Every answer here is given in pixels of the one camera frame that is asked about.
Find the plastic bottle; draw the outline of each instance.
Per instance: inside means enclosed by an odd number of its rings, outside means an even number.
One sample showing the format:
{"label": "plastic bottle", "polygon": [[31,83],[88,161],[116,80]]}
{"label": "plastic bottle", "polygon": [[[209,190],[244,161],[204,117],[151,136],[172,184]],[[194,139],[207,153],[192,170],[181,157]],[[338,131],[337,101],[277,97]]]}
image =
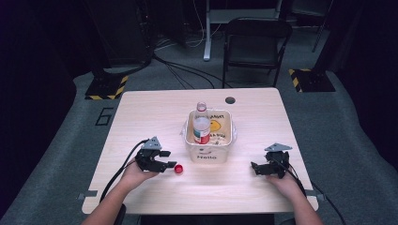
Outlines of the plastic bottle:
{"label": "plastic bottle", "polygon": [[193,136],[196,143],[206,144],[210,141],[210,116],[205,102],[198,102],[193,117]]}

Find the yellow smiley face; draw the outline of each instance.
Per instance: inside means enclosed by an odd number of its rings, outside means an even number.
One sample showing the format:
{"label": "yellow smiley face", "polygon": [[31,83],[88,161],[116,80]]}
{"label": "yellow smiley face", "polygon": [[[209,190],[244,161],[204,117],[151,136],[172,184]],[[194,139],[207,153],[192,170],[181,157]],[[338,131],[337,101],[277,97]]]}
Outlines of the yellow smiley face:
{"label": "yellow smiley face", "polygon": [[222,125],[217,122],[216,120],[211,120],[210,122],[210,132],[214,132],[219,130],[222,127]]}

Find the bottle label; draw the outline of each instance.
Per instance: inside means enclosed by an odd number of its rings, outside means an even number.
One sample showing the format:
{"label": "bottle label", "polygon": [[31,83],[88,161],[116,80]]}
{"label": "bottle label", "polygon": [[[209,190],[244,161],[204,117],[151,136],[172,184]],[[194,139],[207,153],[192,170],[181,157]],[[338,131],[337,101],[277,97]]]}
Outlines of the bottle label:
{"label": "bottle label", "polygon": [[205,144],[210,141],[210,128],[204,130],[193,130],[193,136],[196,143]]}

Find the forearm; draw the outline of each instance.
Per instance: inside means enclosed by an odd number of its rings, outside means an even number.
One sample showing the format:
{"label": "forearm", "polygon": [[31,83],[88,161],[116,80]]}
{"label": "forearm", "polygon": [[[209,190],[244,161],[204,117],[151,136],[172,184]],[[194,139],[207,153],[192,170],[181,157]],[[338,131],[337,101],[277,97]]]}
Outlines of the forearm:
{"label": "forearm", "polygon": [[126,188],[116,185],[82,224],[114,224],[128,194],[129,191]]}
{"label": "forearm", "polygon": [[307,198],[302,195],[296,195],[290,199],[293,204],[295,211],[295,220],[297,225],[302,224],[312,224],[318,225],[323,224],[319,215],[314,211],[311,204],[308,202]]}

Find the white desk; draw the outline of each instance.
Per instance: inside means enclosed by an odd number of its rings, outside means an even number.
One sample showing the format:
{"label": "white desk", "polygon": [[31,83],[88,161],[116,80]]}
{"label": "white desk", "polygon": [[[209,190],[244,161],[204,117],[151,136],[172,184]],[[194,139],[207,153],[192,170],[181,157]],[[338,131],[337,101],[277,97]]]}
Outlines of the white desk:
{"label": "white desk", "polygon": [[[227,97],[235,98],[236,102],[227,104]],[[237,141],[223,164],[193,163],[180,136],[188,113],[201,100],[208,107],[230,112],[236,125]],[[97,190],[98,194],[85,198],[84,213],[91,213],[99,204],[102,191],[131,148],[153,136],[158,137],[162,150],[172,152],[170,157],[157,157],[157,160],[177,161],[183,165],[184,173],[178,175],[173,169],[167,169],[145,181],[124,201],[129,214],[291,212],[290,202],[264,176],[255,175],[251,167],[251,161],[266,163],[264,149],[274,143],[293,147],[289,151],[290,163],[304,188],[313,189],[277,89],[126,92],[89,187],[89,190]],[[316,198],[308,199],[317,209]]]}
{"label": "white desk", "polygon": [[206,46],[203,59],[210,60],[212,23],[228,23],[239,17],[279,18],[282,0],[275,8],[264,9],[210,9],[210,0],[206,0]]}

